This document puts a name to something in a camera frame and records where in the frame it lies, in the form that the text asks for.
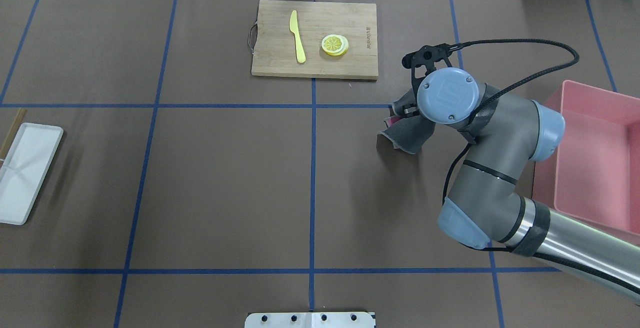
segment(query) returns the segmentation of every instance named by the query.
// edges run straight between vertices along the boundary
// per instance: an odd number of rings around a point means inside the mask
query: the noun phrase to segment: light blue cap
[[[475,249],[487,248],[491,242],[489,236],[449,198],[444,199],[438,227],[449,237]]]
[[[554,154],[565,135],[565,118],[554,110],[533,101],[537,108],[537,145],[530,160],[542,161]]]
[[[478,83],[468,72],[456,67],[436,69],[422,80],[418,108],[427,119],[450,125],[469,117],[478,104]]]

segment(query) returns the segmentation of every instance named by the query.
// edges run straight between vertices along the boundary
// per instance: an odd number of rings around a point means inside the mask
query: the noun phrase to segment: knife handle
[[[295,59],[297,59],[298,63],[305,63],[307,57],[305,55],[305,49],[302,48],[302,40],[300,39],[300,34],[295,32],[293,36],[295,36]]]

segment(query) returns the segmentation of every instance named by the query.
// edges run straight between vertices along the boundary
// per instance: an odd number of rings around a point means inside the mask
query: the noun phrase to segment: yellow knife
[[[302,48],[302,40],[300,39],[300,32],[298,31],[298,15],[297,11],[293,10],[291,12],[291,18],[288,20],[288,29],[295,36],[295,59],[297,59],[298,63],[305,63],[307,57],[305,54],[305,49]]]

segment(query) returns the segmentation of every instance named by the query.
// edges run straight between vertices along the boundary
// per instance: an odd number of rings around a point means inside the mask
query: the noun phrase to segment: pink bin
[[[567,80],[544,105],[566,131],[535,163],[533,199],[640,245],[640,99]]]

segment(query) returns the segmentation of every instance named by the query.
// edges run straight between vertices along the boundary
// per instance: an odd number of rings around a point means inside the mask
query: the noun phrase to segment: lemon half
[[[349,41],[347,40],[347,37],[339,34],[330,34],[322,39],[322,50],[328,55],[344,55],[348,49]]]

